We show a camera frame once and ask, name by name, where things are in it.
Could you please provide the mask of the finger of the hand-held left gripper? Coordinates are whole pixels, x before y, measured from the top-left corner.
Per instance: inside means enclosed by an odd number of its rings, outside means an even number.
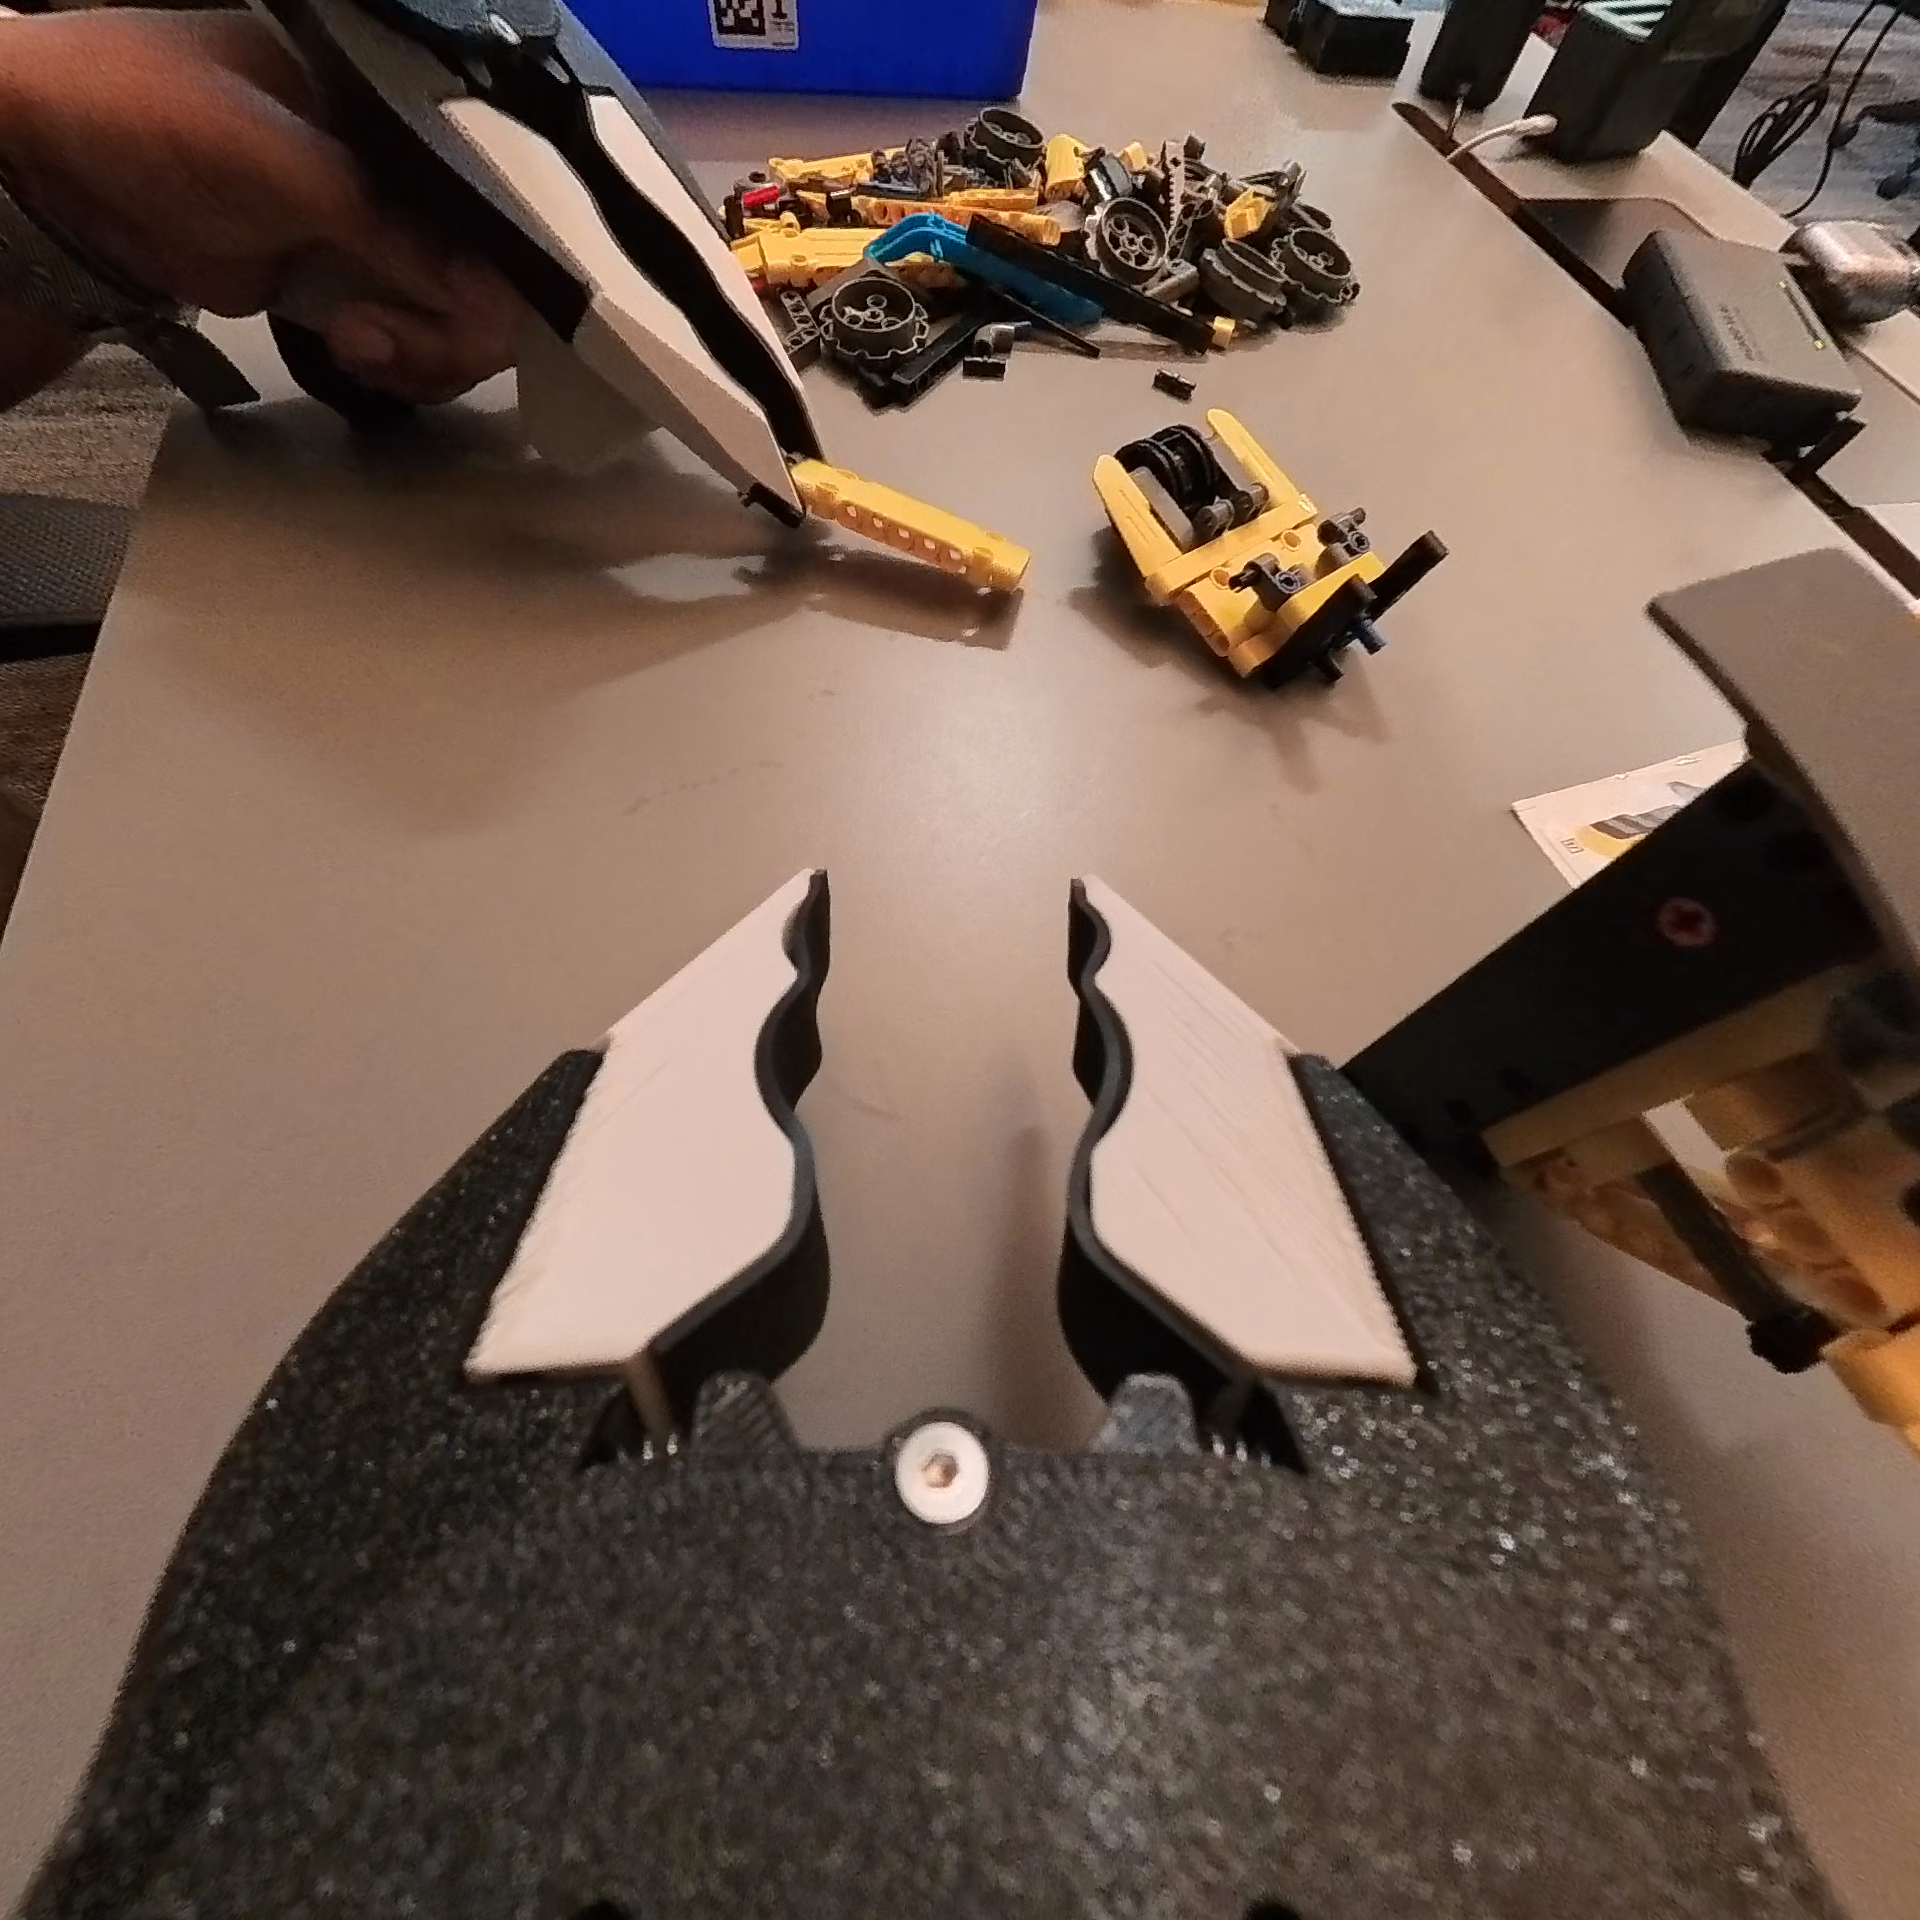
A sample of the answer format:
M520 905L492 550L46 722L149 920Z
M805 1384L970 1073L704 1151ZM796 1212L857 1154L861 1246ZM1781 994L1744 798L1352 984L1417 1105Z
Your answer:
M569 347L585 372L670 428L738 494L805 519L789 454L747 387L703 345L692 324L642 274L559 150L481 101L445 102L445 124L506 192L549 253L588 293Z
M753 403L781 459L818 459L824 445L800 377L708 205L633 99L588 85L569 93L569 166L619 253Z

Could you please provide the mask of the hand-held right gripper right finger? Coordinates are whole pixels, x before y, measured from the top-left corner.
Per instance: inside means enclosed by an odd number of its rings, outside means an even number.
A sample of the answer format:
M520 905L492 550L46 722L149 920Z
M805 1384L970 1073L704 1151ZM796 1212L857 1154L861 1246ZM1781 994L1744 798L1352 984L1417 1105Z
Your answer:
M1083 1380L1173 1382L1202 1432L1288 1432L1295 1387L1417 1388L1300 1048L1097 877L1066 980L1089 1123L1056 1299Z

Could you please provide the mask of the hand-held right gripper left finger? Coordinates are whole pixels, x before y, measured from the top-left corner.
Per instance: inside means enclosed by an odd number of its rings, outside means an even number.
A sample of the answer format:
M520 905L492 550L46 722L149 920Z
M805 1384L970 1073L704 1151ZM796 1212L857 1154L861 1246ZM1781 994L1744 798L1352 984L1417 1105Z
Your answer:
M611 1023L467 1348L473 1387L617 1382L649 1440L778 1382L829 1297L818 1158L833 889L805 870Z

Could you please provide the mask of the yellow toy beam with holes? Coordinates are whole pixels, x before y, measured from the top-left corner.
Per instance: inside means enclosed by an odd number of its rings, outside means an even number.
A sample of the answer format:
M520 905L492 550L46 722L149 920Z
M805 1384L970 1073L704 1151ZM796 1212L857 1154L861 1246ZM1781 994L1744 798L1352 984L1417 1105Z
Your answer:
M901 558L933 565L976 590L1012 595L1032 562L1030 550L1008 537L862 480L846 468L793 461L789 474L810 516L829 522Z

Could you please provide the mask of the pile of toy building parts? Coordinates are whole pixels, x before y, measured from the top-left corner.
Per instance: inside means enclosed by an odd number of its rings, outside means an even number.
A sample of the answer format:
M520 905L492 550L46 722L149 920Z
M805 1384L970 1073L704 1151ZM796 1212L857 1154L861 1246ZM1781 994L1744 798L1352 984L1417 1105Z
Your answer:
M1105 150L985 107L935 138L769 159L718 211L796 370L901 413L953 374L1005 379L1023 342L1099 359L1120 328L1199 356L1333 324L1360 278L1304 184L1295 160L1220 170L1197 136Z

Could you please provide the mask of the person's left forearm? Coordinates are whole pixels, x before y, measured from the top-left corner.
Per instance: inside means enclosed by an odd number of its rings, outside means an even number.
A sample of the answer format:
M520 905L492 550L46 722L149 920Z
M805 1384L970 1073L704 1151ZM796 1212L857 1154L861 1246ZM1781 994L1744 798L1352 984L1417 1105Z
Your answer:
M4 413L59 381L99 338L180 317L180 302L38 220L13 186L3 184Z

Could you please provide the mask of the person's left hand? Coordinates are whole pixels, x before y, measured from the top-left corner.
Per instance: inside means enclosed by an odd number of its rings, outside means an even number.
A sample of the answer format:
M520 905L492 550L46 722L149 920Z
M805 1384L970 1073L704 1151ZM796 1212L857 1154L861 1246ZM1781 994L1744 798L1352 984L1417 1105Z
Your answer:
M452 403L516 361L514 288L375 192L251 14L8 17L3 174L4 232L110 295L298 324L373 393Z

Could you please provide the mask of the blue plastic bin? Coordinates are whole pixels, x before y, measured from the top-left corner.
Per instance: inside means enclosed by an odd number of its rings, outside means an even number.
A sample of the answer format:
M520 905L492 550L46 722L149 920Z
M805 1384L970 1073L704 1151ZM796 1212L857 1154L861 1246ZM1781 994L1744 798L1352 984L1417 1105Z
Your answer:
M1020 92L1034 2L575 2L640 92L993 102Z

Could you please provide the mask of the instruction booklet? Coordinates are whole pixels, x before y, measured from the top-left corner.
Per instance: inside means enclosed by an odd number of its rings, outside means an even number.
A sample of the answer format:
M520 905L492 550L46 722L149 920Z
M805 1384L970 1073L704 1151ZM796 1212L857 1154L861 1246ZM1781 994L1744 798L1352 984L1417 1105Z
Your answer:
M1710 747L1517 800L1510 815L1562 882L1579 889L1745 761L1749 751L1739 741Z

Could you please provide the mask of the black mesh chair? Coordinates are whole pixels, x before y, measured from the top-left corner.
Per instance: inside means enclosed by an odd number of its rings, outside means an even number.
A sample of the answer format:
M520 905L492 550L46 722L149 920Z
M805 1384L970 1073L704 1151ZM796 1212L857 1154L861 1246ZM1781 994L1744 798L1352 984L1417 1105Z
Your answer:
M3 496L3 665L91 657L127 553L131 507Z

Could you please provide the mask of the small black box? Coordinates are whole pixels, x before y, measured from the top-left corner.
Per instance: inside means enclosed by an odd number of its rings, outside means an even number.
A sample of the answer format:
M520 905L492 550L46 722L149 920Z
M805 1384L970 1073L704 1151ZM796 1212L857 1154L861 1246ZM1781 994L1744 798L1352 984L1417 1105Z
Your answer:
M1413 14L1399 2L1267 2L1263 23L1321 78L1393 81Z

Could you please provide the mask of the black charger block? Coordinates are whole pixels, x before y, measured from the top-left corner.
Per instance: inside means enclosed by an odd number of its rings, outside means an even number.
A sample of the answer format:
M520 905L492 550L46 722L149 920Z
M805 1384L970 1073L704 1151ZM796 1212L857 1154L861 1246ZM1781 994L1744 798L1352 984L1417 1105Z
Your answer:
M1449 2L1417 78L1431 106L1480 112L1517 67L1549 2Z

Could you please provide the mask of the black device with green stripes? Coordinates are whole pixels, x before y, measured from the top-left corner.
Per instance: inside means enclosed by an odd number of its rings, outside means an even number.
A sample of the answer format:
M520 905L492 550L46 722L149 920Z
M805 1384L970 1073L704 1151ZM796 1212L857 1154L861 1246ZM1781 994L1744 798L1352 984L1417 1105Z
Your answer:
M1551 117L1541 146L1560 164L1642 155L1694 95L1737 81L1778 23L1773 2L1579 6L1528 102Z

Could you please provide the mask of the black power adapter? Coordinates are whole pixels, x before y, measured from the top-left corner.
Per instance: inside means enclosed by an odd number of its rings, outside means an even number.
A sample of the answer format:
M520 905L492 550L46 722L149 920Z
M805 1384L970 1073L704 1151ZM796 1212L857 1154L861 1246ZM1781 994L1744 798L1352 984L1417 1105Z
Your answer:
M1677 421L1808 447L1860 408L1860 385L1785 258L1656 230L1623 267L1623 300Z

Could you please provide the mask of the silver round object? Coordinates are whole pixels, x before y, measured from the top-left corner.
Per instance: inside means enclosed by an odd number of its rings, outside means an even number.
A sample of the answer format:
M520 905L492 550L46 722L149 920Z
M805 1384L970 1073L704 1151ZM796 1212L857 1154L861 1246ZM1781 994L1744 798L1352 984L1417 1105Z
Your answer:
M1795 228L1784 258L1829 330L1860 330L1918 310L1918 249L1868 221Z

